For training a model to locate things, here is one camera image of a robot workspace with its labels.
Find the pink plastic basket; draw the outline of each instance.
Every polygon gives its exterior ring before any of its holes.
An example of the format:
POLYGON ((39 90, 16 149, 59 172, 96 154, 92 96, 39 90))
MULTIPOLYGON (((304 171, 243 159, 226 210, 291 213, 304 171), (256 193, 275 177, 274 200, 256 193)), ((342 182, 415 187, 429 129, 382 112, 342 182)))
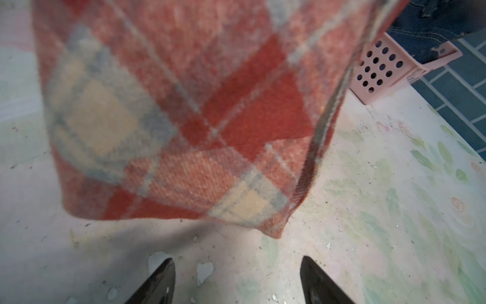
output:
POLYGON ((433 50, 439 52, 439 58, 420 64, 384 33, 376 43, 365 46, 349 88, 369 105, 462 56, 462 52, 449 41, 433 50))

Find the white chip mark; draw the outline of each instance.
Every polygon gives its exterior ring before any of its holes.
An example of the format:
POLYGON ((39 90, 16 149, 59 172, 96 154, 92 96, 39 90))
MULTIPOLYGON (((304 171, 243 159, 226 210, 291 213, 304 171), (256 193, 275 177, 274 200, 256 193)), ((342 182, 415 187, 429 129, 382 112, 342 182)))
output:
POLYGON ((116 289, 115 287, 112 287, 108 291, 106 298, 108 299, 108 301, 113 301, 117 296, 118 296, 118 289, 116 289))
POLYGON ((152 253, 148 260, 147 265, 149 266, 149 276, 154 273, 154 271, 164 262, 167 258, 171 256, 163 251, 155 251, 152 253))
POLYGON ((197 286, 201 286, 204 281, 212 275, 214 272, 214 266, 211 262, 198 263, 197 264, 197 286))
POLYGON ((69 296, 69 298, 66 300, 66 304, 76 304, 78 302, 79 300, 74 298, 73 296, 69 296))

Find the table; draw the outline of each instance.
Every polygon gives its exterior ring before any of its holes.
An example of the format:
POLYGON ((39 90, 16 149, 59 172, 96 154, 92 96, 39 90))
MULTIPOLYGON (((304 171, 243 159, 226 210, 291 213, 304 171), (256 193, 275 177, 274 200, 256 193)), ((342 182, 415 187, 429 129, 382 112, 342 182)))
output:
POLYGON ((486 303, 486 164, 412 87, 370 106, 347 93, 314 185, 274 240, 65 213, 35 57, 18 48, 0 41, 0 302, 124 303, 172 256, 175 304, 302 304, 308 255, 357 304, 486 303))

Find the blue denim garment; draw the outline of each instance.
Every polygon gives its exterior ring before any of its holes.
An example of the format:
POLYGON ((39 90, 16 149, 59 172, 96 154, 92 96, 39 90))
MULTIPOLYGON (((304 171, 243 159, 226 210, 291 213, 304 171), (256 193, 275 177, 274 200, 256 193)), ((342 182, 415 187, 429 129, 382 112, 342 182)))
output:
POLYGON ((411 0, 387 33, 415 60, 437 59, 431 51, 486 26, 485 8, 478 0, 411 0))

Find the plaid garment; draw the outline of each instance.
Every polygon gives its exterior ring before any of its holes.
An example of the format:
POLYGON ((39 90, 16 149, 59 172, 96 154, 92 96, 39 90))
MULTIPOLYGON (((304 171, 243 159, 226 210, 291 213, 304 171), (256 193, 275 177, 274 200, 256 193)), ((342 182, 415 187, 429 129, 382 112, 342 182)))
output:
POLYGON ((210 218, 279 238, 388 4, 34 0, 65 209, 210 218))

